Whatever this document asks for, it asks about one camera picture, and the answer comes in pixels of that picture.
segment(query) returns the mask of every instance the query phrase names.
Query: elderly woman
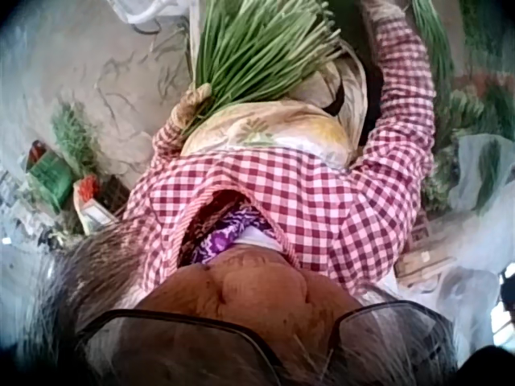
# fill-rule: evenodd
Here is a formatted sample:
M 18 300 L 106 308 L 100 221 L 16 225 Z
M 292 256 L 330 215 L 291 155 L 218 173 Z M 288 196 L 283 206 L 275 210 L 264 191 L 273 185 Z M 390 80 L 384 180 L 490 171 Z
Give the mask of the elderly woman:
M 348 136 L 297 101 L 222 112 L 184 145 L 209 86 L 187 93 L 155 137 L 126 220 L 53 265 L 17 371 L 53 384 L 173 385 L 443 384 L 454 374 L 450 324 L 370 287 L 414 222 L 435 93 L 403 12 L 368 10 L 385 84 L 363 155 L 339 168 L 341 154 L 319 144 L 275 141 L 291 122 Z M 231 142 L 245 124 L 272 134 Z

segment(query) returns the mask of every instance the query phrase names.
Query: green container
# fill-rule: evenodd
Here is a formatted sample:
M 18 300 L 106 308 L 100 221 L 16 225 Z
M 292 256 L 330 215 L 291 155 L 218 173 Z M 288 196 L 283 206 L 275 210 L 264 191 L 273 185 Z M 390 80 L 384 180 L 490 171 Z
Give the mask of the green container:
M 72 193 L 74 177 L 70 166 L 47 150 L 28 171 L 27 180 L 33 192 L 58 214 Z

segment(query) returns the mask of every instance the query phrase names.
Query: red object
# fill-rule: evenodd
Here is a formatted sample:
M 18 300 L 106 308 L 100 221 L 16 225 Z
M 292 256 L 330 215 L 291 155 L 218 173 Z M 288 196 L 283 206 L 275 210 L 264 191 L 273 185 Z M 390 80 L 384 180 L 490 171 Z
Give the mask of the red object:
M 82 201 L 87 203 L 100 191 L 96 175 L 87 175 L 79 182 L 79 196 Z

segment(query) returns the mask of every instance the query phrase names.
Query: glove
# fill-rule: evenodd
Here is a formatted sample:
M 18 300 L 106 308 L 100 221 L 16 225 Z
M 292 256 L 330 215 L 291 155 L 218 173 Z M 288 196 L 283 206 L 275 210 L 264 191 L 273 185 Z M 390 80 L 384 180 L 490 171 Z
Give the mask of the glove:
M 202 84 L 197 89 L 189 89 L 180 98 L 180 102 L 172 109 L 170 120 L 172 125 L 185 129 L 195 118 L 200 105 L 211 96 L 211 85 Z
M 393 0 L 361 0 L 361 4 L 373 22 L 384 18 L 404 17 L 404 11 Z

